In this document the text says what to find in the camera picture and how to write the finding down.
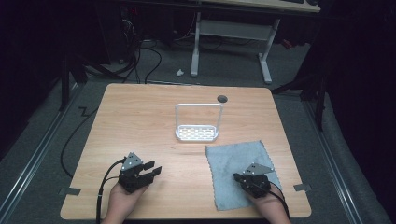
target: human hand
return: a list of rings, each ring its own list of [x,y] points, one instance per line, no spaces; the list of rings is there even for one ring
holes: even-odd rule
[[[273,183],[271,189],[274,194],[283,199],[282,192]],[[274,195],[268,193],[265,197],[253,198],[248,195],[249,199],[256,205],[260,214],[267,219],[271,224],[290,224],[288,215],[282,202]]]
[[[110,191],[108,199],[108,208],[103,224],[120,224],[127,218],[140,198],[149,186],[137,189],[130,193],[124,187],[117,183]]]

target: dark circle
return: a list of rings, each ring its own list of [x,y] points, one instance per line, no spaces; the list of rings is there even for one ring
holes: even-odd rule
[[[220,96],[218,96],[218,101],[220,103],[224,104],[224,103],[226,103],[228,101],[228,98],[225,95],[220,95]]]

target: black cable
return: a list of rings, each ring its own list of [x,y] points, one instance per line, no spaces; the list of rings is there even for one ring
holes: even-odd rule
[[[91,114],[89,114],[87,117],[85,117],[85,119],[77,126],[77,128],[70,134],[69,138],[67,139],[66,143],[64,144],[64,148],[62,148],[62,152],[61,152],[61,165],[62,165],[62,169],[64,169],[64,172],[70,176],[70,178],[73,178],[73,175],[71,175],[66,167],[64,166],[64,151],[66,150],[67,145],[69,144],[70,140],[73,138],[73,136],[76,134],[76,132],[78,131],[78,129],[94,114],[96,113],[96,111],[99,109],[99,107],[97,107],[96,109],[94,109]]]
[[[136,83],[140,84],[140,76],[137,73],[137,68],[134,69],[134,76],[136,77]]]
[[[163,60],[163,57],[161,56],[161,54],[160,54],[157,50],[154,50],[154,49],[147,49],[147,50],[151,50],[151,51],[157,53],[158,56],[160,56],[160,60],[158,61],[157,65],[146,75],[146,77],[145,77],[145,84],[148,84],[149,75],[151,75],[151,73],[154,72],[154,70],[157,69],[158,66],[160,66],[161,61]]]
[[[111,179],[115,179],[115,178],[119,178],[118,176],[112,176],[112,177],[109,177],[108,179],[106,179],[106,181],[105,182],[107,182],[107,181],[109,181],[109,180],[111,180]]]
[[[280,188],[279,188],[276,184],[274,184],[273,182],[270,181],[270,183],[273,184],[273,185],[279,190],[279,192],[282,194],[282,197],[285,198],[285,197],[283,196],[282,190],[280,190]],[[290,219],[289,208],[288,208],[288,205],[286,204],[285,200],[282,199],[282,198],[280,198],[279,196],[277,196],[277,195],[276,195],[275,193],[273,193],[271,190],[268,190],[267,193],[270,193],[270,194],[274,195],[276,198],[278,198],[278,199],[280,200],[280,202],[281,202],[282,205],[283,205],[283,208],[285,209],[286,215],[287,215],[288,218]]]
[[[158,41],[155,40],[155,39],[143,40],[142,43],[140,44],[140,46],[141,46],[144,42],[146,42],[146,43],[148,43],[148,42],[154,42],[154,44],[153,44],[152,46],[150,46],[150,47],[145,47],[145,49],[154,49],[155,47],[158,46]]]
[[[257,40],[254,40],[254,39],[249,39],[249,40],[245,40],[245,42],[243,42],[243,43],[238,43],[238,42],[232,41],[230,39],[231,38],[224,39],[224,43],[230,44],[230,45],[245,46],[245,45],[247,45],[248,43],[250,43],[252,41],[257,41]]]
[[[136,34],[133,35],[133,38],[131,38],[131,44],[129,44],[129,46],[127,46],[127,50],[129,53],[129,63],[121,68],[120,70],[117,71],[110,71],[112,74],[112,77],[117,77],[117,78],[125,78],[125,77],[121,77],[119,76],[119,74],[122,74],[124,72],[127,72],[128,70],[133,70],[136,67],[136,58],[135,58],[135,51],[136,49],[140,48],[140,39],[141,36],[143,35],[142,31],[136,32]],[[89,74],[92,74],[94,76],[102,76],[105,75],[104,73],[96,73],[94,71],[92,71],[91,69],[85,67],[85,71]]]
[[[201,44],[200,44],[200,48],[201,48],[201,49],[207,49],[207,50],[218,49],[219,47],[222,46],[223,41],[224,41],[224,38],[223,38],[223,37],[219,37],[219,44],[218,44],[217,46],[215,46],[214,48],[204,48]]]
[[[101,213],[101,210],[102,210],[102,196],[103,196],[104,185],[105,185],[105,183],[107,182],[107,180],[106,180],[106,179],[107,179],[107,176],[108,176],[108,174],[110,173],[110,171],[111,171],[116,165],[118,165],[118,164],[120,164],[120,163],[124,163],[125,161],[126,161],[126,158],[114,162],[114,164],[112,164],[112,165],[110,166],[110,168],[108,168],[108,170],[107,170],[105,176],[103,177],[102,184],[101,184],[101,186],[100,186],[100,188],[99,188],[99,192],[98,192],[98,200],[97,200],[97,203],[96,203],[96,223],[97,223],[97,224],[100,224],[100,213]]]
[[[177,43],[177,41],[179,41],[179,40],[183,40],[183,39],[186,39],[186,38],[190,38],[190,37],[192,37],[192,36],[195,36],[195,35],[191,35],[191,30],[192,30],[192,27],[194,27],[196,17],[197,17],[197,13],[195,12],[195,13],[194,13],[194,16],[192,17],[192,21],[191,21],[191,25],[190,25],[189,31],[188,31],[185,35],[183,35],[181,38],[174,39],[174,42],[175,42],[175,43]]]
[[[188,38],[186,37],[186,38],[181,39],[181,40],[175,40],[174,43],[175,43],[176,45],[181,46],[181,47],[189,47],[189,46],[192,46],[192,45],[194,45],[194,41],[193,41],[193,40],[188,41],[188,40],[189,40],[189,38],[191,38],[191,37],[193,37],[193,36],[194,36],[194,35],[189,36]],[[188,42],[188,44],[180,44],[179,42],[181,42],[181,41]]]
[[[126,80],[128,79],[128,77],[132,74],[132,72],[136,69],[137,66],[137,59],[136,57],[134,57],[134,67],[131,68],[131,70],[129,71],[128,75],[126,75],[126,77],[123,79],[122,83],[125,83]]]

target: gray cloth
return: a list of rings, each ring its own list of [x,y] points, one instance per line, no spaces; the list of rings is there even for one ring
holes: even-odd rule
[[[233,179],[233,174],[242,174],[253,162],[275,169],[262,141],[206,147],[205,151],[212,171],[218,210],[252,206],[240,184]],[[276,171],[266,175],[281,189]]]

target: desk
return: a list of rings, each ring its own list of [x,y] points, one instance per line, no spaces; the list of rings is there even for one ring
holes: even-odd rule
[[[228,102],[213,143],[181,143],[175,136],[175,105]],[[108,167],[134,152],[145,162],[155,161],[163,171],[142,196],[130,218],[257,218],[253,207],[217,211],[212,176],[205,146],[262,140],[276,168],[292,217],[308,217],[311,208],[301,184],[288,139],[274,99],[264,88],[127,85],[106,88],[86,146],[81,154],[61,216],[65,219],[95,219],[97,192]],[[109,176],[118,175],[116,167]],[[105,184],[102,216],[106,214],[110,189]]]
[[[280,0],[202,0],[207,3],[217,4],[229,4],[237,5],[242,7],[265,7],[276,10],[294,10],[299,12],[319,12],[318,6],[310,6],[306,2],[303,4],[285,2]],[[201,20],[201,13],[197,13],[197,20],[195,25],[195,43],[194,50],[192,53],[191,60],[191,76],[198,76],[199,66],[199,40],[200,35],[218,35],[235,38],[245,38],[254,40],[264,40],[266,45],[264,46],[262,53],[259,54],[259,62],[262,68],[262,76],[266,84],[272,83],[270,71],[268,69],[267,57],[270,48],[273,44],[277,27],[280,23],[280,19],[275,19],[272,26],[253,25],[246,23],[227,22],[227,21],[212,21],[212,20]]]

